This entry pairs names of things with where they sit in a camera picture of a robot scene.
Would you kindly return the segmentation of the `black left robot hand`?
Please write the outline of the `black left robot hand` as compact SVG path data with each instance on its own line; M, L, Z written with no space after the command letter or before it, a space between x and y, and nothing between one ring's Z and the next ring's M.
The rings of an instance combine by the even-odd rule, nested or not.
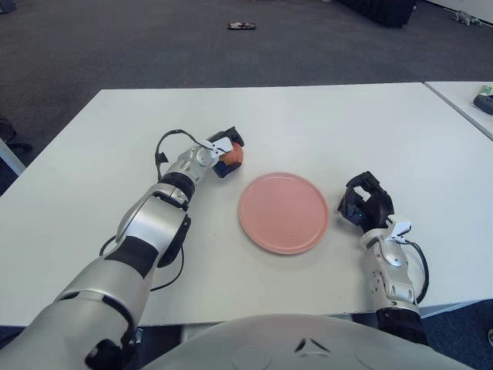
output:
M210 136L207 146L215 160L213 171L219 178L226 177L242 165L244 142L234 126Z

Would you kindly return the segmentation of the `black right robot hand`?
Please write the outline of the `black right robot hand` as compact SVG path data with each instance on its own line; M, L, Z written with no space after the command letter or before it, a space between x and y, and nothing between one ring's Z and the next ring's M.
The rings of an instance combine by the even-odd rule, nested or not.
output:
M390 195L369 171L363 172L346 184L346 191L337 210L341 216L364 233L387 228L389 216L394 214Z

